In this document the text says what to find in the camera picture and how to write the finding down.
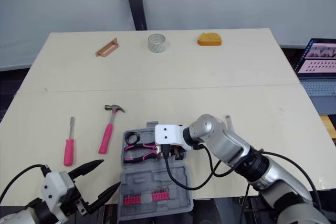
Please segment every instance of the gray toolbox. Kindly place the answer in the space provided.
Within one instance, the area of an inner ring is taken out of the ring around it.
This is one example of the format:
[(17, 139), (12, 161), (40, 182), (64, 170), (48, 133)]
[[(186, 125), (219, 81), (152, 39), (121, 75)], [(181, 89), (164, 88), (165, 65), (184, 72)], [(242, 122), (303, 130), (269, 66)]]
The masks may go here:
[[(136, 132), (140, 137), (137, 144), (152, 143), (155, 140), (154, 127), (157, 124), (158, 122), (149, 122), (147, 128), (126, 131), (123, 135), (121, 166), (125, 171), (120, 175), (118, 221), (189, 212), (194, 207), (192, 192), (171, 181), (162, 156), (138, 163), (123, 161), (124, 158), (140, 157), (151, 151), (148, 148), (125, 151), (125, 147), (129, 146), (125, 136)], [(183, 161), (175, 160), (175, 156), (171, 156), (169, 166), (175, 179), (190, 186), (188, 169)]]

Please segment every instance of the orange sponge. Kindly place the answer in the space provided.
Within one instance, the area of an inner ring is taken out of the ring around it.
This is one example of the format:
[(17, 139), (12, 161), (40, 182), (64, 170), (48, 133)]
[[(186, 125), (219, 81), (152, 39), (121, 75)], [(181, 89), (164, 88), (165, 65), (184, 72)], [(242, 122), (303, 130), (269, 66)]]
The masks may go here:
[(200, 46), (220, 46), (222, 38), (217, 33), (202, 33), (197, 39)]

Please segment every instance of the laptop screen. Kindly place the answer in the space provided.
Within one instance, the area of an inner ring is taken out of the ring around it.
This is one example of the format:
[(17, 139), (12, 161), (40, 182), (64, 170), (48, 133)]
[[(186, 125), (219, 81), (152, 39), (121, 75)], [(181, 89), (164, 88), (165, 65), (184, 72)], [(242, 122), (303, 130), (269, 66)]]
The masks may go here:
[(295, 72), (299, 77), (335, 77), (336, 39), (311, 39)]

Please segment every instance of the pink hammer handle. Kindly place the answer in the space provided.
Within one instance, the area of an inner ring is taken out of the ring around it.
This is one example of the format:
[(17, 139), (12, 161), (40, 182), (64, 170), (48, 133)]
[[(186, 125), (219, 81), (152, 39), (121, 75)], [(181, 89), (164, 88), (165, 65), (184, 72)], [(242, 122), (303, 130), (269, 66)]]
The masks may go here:
[(101, 145), (99, 148), (98, 153), (100, 154), (106, 154), (107, 152), (107, 148), (109, 146), (109, 142), (110, 142), (110, 138), (113, 132), (113, 124), (109, 123), (106, 126), (105, 132), (104, 132), (104, 136), (103, 136), (103, 140), (101, 141)]
[(63, 164), (65, 166), (71, 166), (74, 163), (74, 149), (73, 149), (73, 139), (67, 139), (67, 143), (65, 145), (65, 151), (64, 151), (64, 162)]

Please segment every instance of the pliers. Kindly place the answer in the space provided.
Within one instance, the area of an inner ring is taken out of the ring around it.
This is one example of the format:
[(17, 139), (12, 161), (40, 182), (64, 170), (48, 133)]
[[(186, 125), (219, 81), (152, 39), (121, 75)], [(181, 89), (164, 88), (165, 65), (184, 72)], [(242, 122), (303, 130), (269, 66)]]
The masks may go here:
[(151, 149), (151, 151), (146, 153), (145, 155), (143, 155), (141, 157), (124, 158), (124, 163), (125, 164), (127, 164), (127, 163), (138, 163), (138, 162), (145, 161), (149, 158), (156, 158), (161, 152), (160, 147), (157, 146), (155, 144), (155, 142), (148, 143), (148, 144), (133, 144), (133, 145), (125, 147), (124, 150), (126, 152), (126, 151), (139, 149), (139, 148), (147, 148), (147, 149)]

